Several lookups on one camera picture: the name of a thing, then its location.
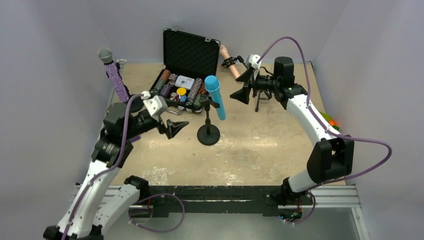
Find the black round-base clip stand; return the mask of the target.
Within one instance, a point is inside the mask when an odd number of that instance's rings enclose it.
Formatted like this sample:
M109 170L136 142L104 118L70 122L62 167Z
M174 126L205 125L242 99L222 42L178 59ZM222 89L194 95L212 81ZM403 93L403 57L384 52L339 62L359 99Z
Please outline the black round-base clip stand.
M121 74L119 72L119 69L117 67L117 64L114 61L111 61L108 63L104 63L104 67L106 70L106 75L111 80L115 93L118 96L118 99L122 103L127 104L133 95L130 94L129 89L124 84ZM141 98L136 97L130 105L130 112L131 113L138 112L142 109L143 106L144 104Z

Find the black tripod shock-mount stand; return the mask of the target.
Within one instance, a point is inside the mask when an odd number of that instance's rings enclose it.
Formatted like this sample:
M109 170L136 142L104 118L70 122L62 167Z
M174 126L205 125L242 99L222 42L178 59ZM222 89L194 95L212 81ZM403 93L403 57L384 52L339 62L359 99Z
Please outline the black tripod shock-mount stand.
M247 68L247 63L245 63L245 60L240 55L237 56L237 57L233 57L233 58L237 58L237 61L239 61L241 64L243 64L243 66L246 69L248 69ZM242 84L242 87L243 86L250 86L251 87L251 90L253 90L253 88L252 88L252 82L251 81L250 82L237 82L237 83ZM255 112L258 112L259 111L260 100L266 100L266 101L268 101L268 100L270 100L272 98L272 94L269 91L259 91L258 94L257 94L257 96L252 96L252 97L253 98L257 98L257 100L256 100L256 106L255 106Z

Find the blue microphone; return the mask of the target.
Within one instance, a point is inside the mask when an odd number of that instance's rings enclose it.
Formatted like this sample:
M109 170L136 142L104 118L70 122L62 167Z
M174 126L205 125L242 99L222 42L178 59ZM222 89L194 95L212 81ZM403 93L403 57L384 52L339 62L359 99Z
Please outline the blue microphone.
M216 76L209 75L204 80L205 89L209 93L212 101L219 104L219 107L216 108L217 115L220 120L224 121L226 119L226 111L223 104L223 99L221 95L221 84Z

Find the pink microphone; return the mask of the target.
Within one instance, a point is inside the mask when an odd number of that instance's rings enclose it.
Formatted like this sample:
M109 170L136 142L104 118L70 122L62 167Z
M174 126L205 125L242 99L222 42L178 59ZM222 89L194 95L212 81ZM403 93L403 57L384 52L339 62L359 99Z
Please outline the pink microphone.
M231 71L233 77L237 79L241 75L238 69L236 68L237 58L231 57L227 48L223 44L219 48L219 53L223 58L221 66L228 68Z

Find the purple glitter microphone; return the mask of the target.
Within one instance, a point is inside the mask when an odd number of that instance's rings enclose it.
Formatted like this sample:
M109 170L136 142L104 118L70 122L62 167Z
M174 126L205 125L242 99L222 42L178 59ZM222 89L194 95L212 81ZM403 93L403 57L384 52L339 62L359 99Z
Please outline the purple glitter microphone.
M113 54L109 48L100 48L97 52L99 59L103 62L106 75L111 80L114 90L123 103L130 99L130 94L125 86L123 79L120 75L117 63L114 61Z

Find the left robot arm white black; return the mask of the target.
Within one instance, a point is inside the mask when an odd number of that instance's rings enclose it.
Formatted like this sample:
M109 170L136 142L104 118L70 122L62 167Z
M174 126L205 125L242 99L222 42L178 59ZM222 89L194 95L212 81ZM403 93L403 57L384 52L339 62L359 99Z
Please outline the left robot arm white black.
M131 105L131 101L116 102L107 108L85 179L63 218L45 229L44 239L102 240L109 228L132 205L146 203L153 206L156 199L170 196L168 192L151 194L149 182L132 175L109 201L103 201L110 184L134 148L133 138L156 129L172 139L188 125L187 121L163 121L161 115L167 104L160 96L144 100L136 115L132 114Z

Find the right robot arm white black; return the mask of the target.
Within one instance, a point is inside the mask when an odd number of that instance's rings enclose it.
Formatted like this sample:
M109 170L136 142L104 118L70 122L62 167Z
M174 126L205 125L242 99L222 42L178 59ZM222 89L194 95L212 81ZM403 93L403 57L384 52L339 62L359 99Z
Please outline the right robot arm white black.
M297 120L313 144L305 170L284 179L279 195L294 197L317 184L350 175L354 142L339 137L339 132L328 124L308 99L304 87L295 83L293 60L285 56L277 57L273 73L260 75L259 59L257 54L249 56L246 71L237 78L237 82L242 82L243 86L230 98L248 104L250 95L255 97L258 92L272 94Z

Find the yellow dealer chip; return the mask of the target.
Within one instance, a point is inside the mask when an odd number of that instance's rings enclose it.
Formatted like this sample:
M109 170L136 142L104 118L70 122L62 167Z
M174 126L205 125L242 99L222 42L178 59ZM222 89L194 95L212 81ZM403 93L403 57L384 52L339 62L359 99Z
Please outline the yellow dealer chip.
M186 90L185 88L183 88L183 87L179 87L179 88L176 90L176 93L177 93L178 95L180 95L180 96L184 96L184 95L187 93L187 90Z

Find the purple metronome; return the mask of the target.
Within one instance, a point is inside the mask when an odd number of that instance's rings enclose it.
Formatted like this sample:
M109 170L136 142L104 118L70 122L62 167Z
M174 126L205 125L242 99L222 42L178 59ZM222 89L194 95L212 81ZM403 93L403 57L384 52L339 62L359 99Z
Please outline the purple metronome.
M134 137L131 137L130 139L129 139L129 141L131 142L131 143L134 143L134 142L136 142L136 141L138 141L138 140L140 140L141 139L141 136L140 135L136 135L136 136L134 136Z

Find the white card deck box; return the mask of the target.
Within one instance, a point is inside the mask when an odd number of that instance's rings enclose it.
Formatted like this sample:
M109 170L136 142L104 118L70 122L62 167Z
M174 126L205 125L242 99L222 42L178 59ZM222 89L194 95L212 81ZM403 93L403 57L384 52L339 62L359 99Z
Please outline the white card deck box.
M184 88L190 90L194 85L195 79L187 76L179 75L175 80L175 86L178 88Z

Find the black poker chip case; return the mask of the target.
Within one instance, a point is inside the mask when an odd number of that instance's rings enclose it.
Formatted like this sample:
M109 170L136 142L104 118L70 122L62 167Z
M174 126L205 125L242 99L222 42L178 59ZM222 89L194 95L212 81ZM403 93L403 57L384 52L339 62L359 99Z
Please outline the black poker chip case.
M164 99L171 99L178 87L169 87L169 75L182 75L193 79L202 79L216 75L221 42L217 39L200 36L180 30L165 28L163 36L163 68L150 88L152 95L162 95ZM193 101L187 105L199 106L199 109L187 109L178 106L180 110L199 114L203 111L198 93L194 93Z

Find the green lego brick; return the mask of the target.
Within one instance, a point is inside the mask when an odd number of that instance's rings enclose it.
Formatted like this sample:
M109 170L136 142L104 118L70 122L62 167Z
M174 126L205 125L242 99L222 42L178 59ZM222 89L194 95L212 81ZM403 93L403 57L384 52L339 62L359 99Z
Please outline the green lego brick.
M324 112L319 112L321 114L321 116L327 121L330 122L332 120L332 117Z

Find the orange toy piece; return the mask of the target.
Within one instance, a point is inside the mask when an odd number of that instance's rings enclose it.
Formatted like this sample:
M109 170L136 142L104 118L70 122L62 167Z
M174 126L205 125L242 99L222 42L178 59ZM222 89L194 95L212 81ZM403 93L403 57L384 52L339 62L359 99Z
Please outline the orange toy piece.
M337 123L333 120L333 119L331 119L329 122L328 122L333 128L337 128L338 127L338 125L337 125Z

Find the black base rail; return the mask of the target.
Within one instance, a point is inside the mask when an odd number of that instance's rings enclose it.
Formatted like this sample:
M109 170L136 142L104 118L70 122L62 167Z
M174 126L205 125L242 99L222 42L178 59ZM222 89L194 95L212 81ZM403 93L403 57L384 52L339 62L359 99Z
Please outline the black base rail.
M170 213L291 216L313 205L306 193L283 198L278 185L145 186L135 199L139 206L149 205L155 218L166 218Z

